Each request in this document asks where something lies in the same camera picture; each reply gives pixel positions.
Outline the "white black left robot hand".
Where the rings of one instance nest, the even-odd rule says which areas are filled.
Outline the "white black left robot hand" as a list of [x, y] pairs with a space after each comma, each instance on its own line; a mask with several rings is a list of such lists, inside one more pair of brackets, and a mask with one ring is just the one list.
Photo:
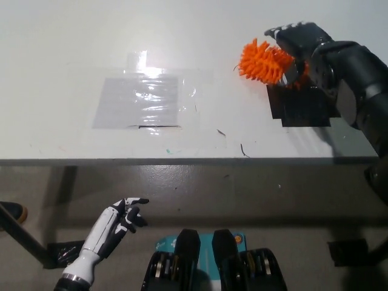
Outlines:
[[94, 253], [98, 259], [108, 258], [127, 232], [135, 233], [147, 225], [138, 207], [147, 203], [145, 198], [123, 198], [108, 206], [92, 227], [80, 255]]

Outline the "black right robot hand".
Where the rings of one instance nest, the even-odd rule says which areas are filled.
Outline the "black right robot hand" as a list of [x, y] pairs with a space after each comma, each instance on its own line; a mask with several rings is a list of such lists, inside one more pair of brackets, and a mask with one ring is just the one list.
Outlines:
[[297, 22], [274, 27], [264, 32], [276, 41], [280, 49], [293, 57], [292, 64], [285, 70], [278, 85], [287, 86], [296, 83], [306, 72], [306, 64], [314, 51], [333, 39], [314, 22]]

